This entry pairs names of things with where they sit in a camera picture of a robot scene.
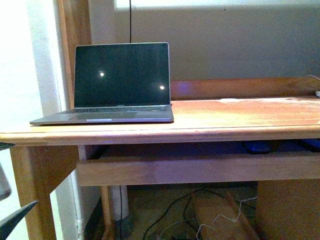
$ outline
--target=white cable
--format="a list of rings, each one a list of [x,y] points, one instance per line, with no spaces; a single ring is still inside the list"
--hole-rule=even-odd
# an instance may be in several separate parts
[[[196,237],[197,240],[200,240],[200,239],[198,238],[198,235],[199,235],[199,233],[200,233],[200,230],[201,230],[201,227],[202,227],[202,226],[208,227],[208,228],[212,229],[213,231],[215,230],[212,226],[209,226],[209,225],[206,225],[206,224],[201,224],[201,225],[199,226],[198,231],[196,232],[196,235],[195,235],[195,237]]]
[[[315,76],[315,75],[307,75],[307,77],[314,77],[314,78],[316,78],[316,79],[320,80],[320,78],[318,78],[318,77],[317,77],[317,76]]]
[[[162,230],[162,232],[160,233],[160,237],[162,238],[162,235],[164,234],[165,231],[167,231],[168,229],[174,227],[174,226],[177,225],[177,224],[184,223],[184,222],[189,222],[189,221],[195,221],[195,220],[197,220],[197,219],[196,219],[196,218],[193,218],[193,219],[187,219],[187,220],[177,221],[177,222],[175,222],[174,224],[172,224],[172,225],[166,227],[164,230]]]
[[[206,226],[206,227],[208,227],[208,228],[210,228],[210,229],[212,229],[212,230],[215,230],[215,228],[213,227],[213,224],[214,224],[214,222],[219,218],[219,217],[223,217],[223,218],[225,218],[225,219],[227,219],[227,220],[229,220],[229,221],[231,221],[231,222],[233,222],[234,224],[238,221],[238,219],[240,218],[240,215],[241,215],[241,205],[242,205],[242,203],[243,202],[247,202],[247,201],[251,201],[251,200],[254,200],[254,199],[257,199],[257,196],[255,196],[255,197],[253,197],[253,198],[248,198],[248,199],[245,199],[245,200],[241,200],[240,201],[240,206],[239,206],[239,214],[238,214],[238,217],[236,218],[236,219],[231,219],[231,218],[229,218],[229,217],[227,217],[227,216],[225,216],[225,215],[223,215],[223,214],[218,214],[216,217],[215,217],[215,219],[212,221],[212,223],[211,223],[211,226],[209,226],[209,225],[206,225],[206,224],[201,224],[200,225],[200,227],[199,227],[199,229],[198,229],[198,232],[196,233],[196,239],[197,240],[200,240],[199,238],[198,238],[198,235],[199,235],[199,233],[200,233],[200,229],[201,229],[201,227],[202,226]]]

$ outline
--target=wooden shelf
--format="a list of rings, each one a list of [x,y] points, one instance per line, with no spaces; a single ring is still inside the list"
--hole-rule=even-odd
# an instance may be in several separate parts
[[[282,141],[277,152],[252,155],[242,143],[198,142],[109,146],[99,160],[79,161],[82,186],[317,179],[320,153]]]

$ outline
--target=desk surface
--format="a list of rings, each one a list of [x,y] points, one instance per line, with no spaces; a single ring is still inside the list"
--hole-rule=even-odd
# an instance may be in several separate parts
[[[15,127],[18,146],[211,142],[320,138],[314,97],[173,101],[174,123]]]

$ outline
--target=wood grain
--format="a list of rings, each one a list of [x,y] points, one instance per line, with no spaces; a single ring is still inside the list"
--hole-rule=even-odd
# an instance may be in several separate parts
[[[91,28],[88,0],[58,0],[66,80],[71,108],[74,106],[76,46],[90,45]]]
[[[263,239],[318,240],[320,179],[260,181],[256,223]]]
[[[174,123],[24,126],[0,133],[18,146],[320,138],[320,99],[174,101]]]
[[[55,239],[50,193],[76,168],[77,146],[13,147],[10,152],[21,206],[39,200],[25,217],[29,238]]]
[[[110,186],[101,186],[101,199],[105,225],[104,239],[113,240],[115,239],[115,226],[113,221],[114,218]]]
[[[236,219],[239,214],[239,207],[227,193],[226,199],[220,197],[198,198],[192,196],[192,203],[197,223],[214,227],[214,230],[207,226],[201,228],[202,239],[214,240],[259,240],[257,234],[250,226],[246,217],[241,213],[237,222],[233,223],[223,217],[218,218],[214,224],[213,220],[219,214]]]
[[[312,76],[173,80],[172,100],[314,96],[320,81]]]
[[[79,184],[217,183],[320,177],[320,153],[292,150],[251,155],[233,143],[224,144],[115,145],[108,156],[77,163]]]

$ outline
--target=laptop keyboard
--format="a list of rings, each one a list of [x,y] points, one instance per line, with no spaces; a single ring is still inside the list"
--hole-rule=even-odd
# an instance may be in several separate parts
[[[138,111],[165,111],[166,106],[121,106],[121,107],[97,107],[75,108],[65,111],[65,114],[103,113],[103,112],[138,112]]]

